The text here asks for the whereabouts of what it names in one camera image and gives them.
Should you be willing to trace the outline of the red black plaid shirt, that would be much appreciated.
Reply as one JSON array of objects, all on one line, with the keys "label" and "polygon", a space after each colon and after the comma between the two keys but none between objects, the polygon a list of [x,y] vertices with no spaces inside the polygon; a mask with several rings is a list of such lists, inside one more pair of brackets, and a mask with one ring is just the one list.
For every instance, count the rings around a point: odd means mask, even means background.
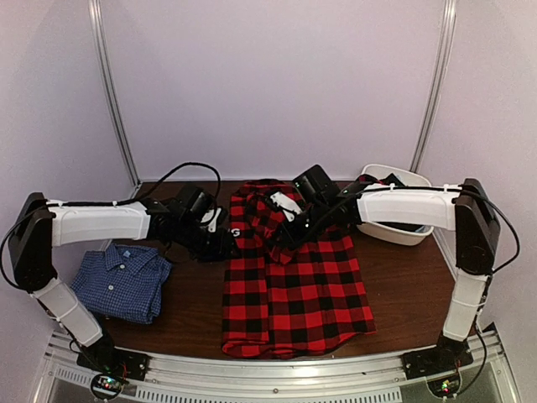
[{"label": "red black plaid shirt", "polygon": [[236,359],[293,359],[338,349],[376,331],[352,238],[337,227],[288,250],[270,245],[286,216],[275,192],[305,203],[282,181],[247,181],[230,198],[229,224],[241,256],[226,269],[222,352]]}]

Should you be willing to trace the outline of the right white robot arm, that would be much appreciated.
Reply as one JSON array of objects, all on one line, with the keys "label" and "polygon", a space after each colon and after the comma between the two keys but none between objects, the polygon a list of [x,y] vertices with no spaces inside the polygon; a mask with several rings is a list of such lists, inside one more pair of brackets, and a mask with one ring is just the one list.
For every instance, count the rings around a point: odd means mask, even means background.
[{"label": "right white robot arm", "polygon": [[494,272],[500,224],[481,183],[472,178],[443,187],[354,181],[340,188],[314,165],[293,185],[305,207],[280,191],[268,196],[270,207],[285,215],[273,240],[282,249],[297,249],[334,225],[391,222],[443,228],[456,235],[456,283],[441,335],[430,352],[434,368],[448,370],[462,356]]}]

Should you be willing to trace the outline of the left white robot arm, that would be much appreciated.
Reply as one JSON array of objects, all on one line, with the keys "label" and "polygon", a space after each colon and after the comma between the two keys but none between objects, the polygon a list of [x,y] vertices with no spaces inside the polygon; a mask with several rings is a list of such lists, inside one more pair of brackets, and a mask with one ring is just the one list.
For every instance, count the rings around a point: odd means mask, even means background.
[{"label": "left white robot arm", "polygon": [[97,319],[61,280],[52,250],[71,243],[107,239],[158,240],[177,243],[200,261],[236,258],[238,246],[222,226],[227,215],[216,197],[186,185],[161,202],[149,196],[127,201],[52,201],[40,192],[29,195],[16,223],[1,242],[13,275],[7,282],[38,300],[84,348],[103,373],[115,371],[120,353]]}]

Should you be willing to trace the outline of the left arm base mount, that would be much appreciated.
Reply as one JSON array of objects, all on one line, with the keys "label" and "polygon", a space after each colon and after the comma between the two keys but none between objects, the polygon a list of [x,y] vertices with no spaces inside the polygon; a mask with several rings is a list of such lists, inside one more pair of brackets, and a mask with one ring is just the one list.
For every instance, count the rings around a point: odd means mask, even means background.
[{"label": "left arm base mount", "polygon": [[149,367],[149,356],[129,350],[115,348],[112,345],[85,347],[78,345],[79,353],[76,363],[84,368],[119,379],[145,380]]}]

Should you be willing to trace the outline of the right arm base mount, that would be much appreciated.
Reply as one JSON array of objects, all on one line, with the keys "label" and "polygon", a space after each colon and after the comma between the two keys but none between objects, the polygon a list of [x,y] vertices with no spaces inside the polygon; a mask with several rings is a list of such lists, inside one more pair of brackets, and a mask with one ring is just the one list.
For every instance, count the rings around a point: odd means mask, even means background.
[{"label": "right arm base mount", "polygon": [[462,342],[439,336],[433,347],[413,350],[401,356],[406,379],[454,372],[473,363],[467,340]]}]

